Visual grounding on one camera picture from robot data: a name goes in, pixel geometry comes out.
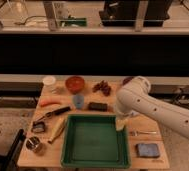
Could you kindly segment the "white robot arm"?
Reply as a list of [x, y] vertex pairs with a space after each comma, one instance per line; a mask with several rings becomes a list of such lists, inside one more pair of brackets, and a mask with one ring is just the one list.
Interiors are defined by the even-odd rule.
[[189, 139], [189, 109], [185, 109], [149, 95], [151, 84], [136, 76], [116, 93], [114, 112], [116, 130], [121, 131], [129, 116], [141, 113]]

